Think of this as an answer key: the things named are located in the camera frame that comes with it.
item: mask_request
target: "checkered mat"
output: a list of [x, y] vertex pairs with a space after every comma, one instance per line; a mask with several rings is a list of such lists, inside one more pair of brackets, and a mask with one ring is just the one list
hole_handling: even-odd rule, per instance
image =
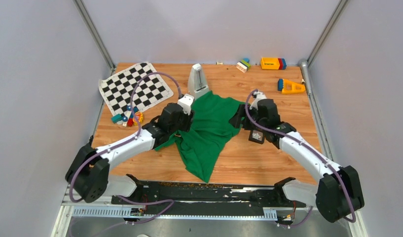
[[[137, 63], [99, 82], [100, 93], [113, 116], [117, 114], [124, 116], [137, 81], [151, 72], [156, 72], [151, 63]], [[173, 95], [174, 93], [160, 75], [151, 75], [136, 89], [133, 106], [137, 106], [139, 111], [144, 112]]]

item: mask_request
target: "toy pieces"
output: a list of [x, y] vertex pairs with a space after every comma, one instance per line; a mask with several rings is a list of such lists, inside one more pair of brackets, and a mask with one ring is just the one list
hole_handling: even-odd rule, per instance
[[277, 89], [281, 91], [281, 94], [295, 94], [306, 91], [306, 87], [303, 84], [282, 78], [278, 80]]
[[118, 123], [122, 120], [121, 115], [115, 115], [111, 118], [112, 123]]
[[[137, 112], [135, 113], [136, 117], [138, 118], [139, 122], [142, 123], [143, 122], [143, 114], [141, 112]], [[137, 121], [135, 118], [133, 118], [133, 123], [134, 125], [137, 125]]]
[[248, 67], [243, 65], [243, 63], [241, 63], [241, 62], [236, 64], [236, 68], [239, 69], [243, 73], [245, 73], [248, 70]]
[[[136, 115], [136, 117], [138, 118], [139, 122], [142, 123], [142, 122], [143, 122], [143, 114], [142, 114], [142, 112], [136, 112], [135, 115]], [[133, 126], [133, 125], [137, 125], [136, 120], [135, 120], [134, 118], [133, 118], [133, 119], [129, 119], [129, 120], [127, 121], [127, 126], [128, 126], [128, 127], [131, 127], [131, 126]]]
[[236, 64], [236, 68], [243, 73], [249, 70], [249, 68], [251, 68], [251, 65], [249, 64], [249, 58], [242, 59], [239, 63]]
[[285, 70], [287, 68], [284, 58], [261, 58], [261, 68], [271, 70]]

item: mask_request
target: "gray wall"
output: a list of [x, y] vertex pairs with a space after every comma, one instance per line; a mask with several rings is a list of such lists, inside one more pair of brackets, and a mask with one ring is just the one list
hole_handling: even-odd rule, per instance
[[50, 235], [108, 74], [73, 1], [0, 1], [0, 236]]
[[309, 56], [339, 0], [84, 0], [113, 60], [234, 64]]
[[311, 76], [335, 160], [360, 174], [369, 236], [403, 236], [403, 0], [350, 1]]

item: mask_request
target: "wooden table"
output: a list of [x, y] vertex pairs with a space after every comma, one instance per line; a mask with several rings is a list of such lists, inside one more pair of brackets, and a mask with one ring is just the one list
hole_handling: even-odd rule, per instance
[[[120, 63], [117, 72], [124, 70], [132, 63]], [[188, 76], [191, 64], [153, 64], [158, 72], [165, 72], [174, 77], [180, 84], [183, 93], [187, 93]], [[210, 90], [221, 97], [232, 97], [245, 101], [248, 94], [258, 88], [268, 98], [274, 99], [282, 121], [293, 125], [311, 145], [319, 148], [315, 125], [306, 93], [282, 95], [277, 91], [279, 78], [300, 82], [302, 79], [299, 67], [287, 67], [284, 71], [262, 70], [260, 66], [242, 73], [233, 65], [202, 65]], [[177, 102], [177, 88], [167, 77], [163, 77], [174, 91], [174, 96], [144, 112], [145, 124], [159, 115], [170, 102]], [[104, 107], [93, 146], [102, 146], [129, 136], [137, 130], [136, 126], [123, 127], [113, 124], [111, 112]], [[265, 142], [263, 145], [248, 141], [249, 131], [241, 130], [233, 137], [221, 152], [217, 160], [210, 183], [263, 184], [274, 183], [289, 176], [315, 184], [310, 174], [289, 155], [278, 150], [274, 145]], [[186, 171], [184, 163], [173, 144], [159, 152], [149, 151], [123, 162], [112, 174], [133, 174], [141, 180], [202, 182]]]

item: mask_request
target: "metal frame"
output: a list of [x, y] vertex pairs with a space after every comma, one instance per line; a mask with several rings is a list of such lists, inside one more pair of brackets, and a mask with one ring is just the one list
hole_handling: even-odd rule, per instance
[[91, 20], [91, 17], [88, 14], [88, 11], [86, 10], [86, 7], [83, 3], [82, 0], [73, 0], [75, 3], [79, 13], [82, 16], [82, 19], [84, 20], [87, 28], [89, 29], [89, 32], [92, 35], [92, 38], [94, 38], [95, 43], [97, 44], [99, 50], [101, 51], [102, 56], [104, 57], [104, 60], [106, 61], [108, 67], [111, 69], [113, 72], [115, 69], [115, 63], [113, 62], [107, 48], [105, 47], [103, 40], [100, 37], [100, 34], [98, 34], [97, 28], [95, 28], [94, 23]]
[[323, 43], [325, 42], [326, 38], [328, 37], [329, 33], [331, 32], [333, 26], [335, 25], [336, 21], [338, 20], [339, 16], [345, 9], [345, 6], [348, 2], [349, 2], [349, 0], [340, 0], [339, 1], [338, 6], [336, 6], [335, 11], [333, 12], [332, 16], [330, 17], [322, 34], [320, 35], [318, 41], [316, 42], [315, 47], [312, 49], [312, 52], [310, 53], [309, 58], [307, 59], [309, 66], [311, 66], [313, 64], [313, 62], [315, 61], [317, 53], [319, 52], [320, 48], [322, 47]]

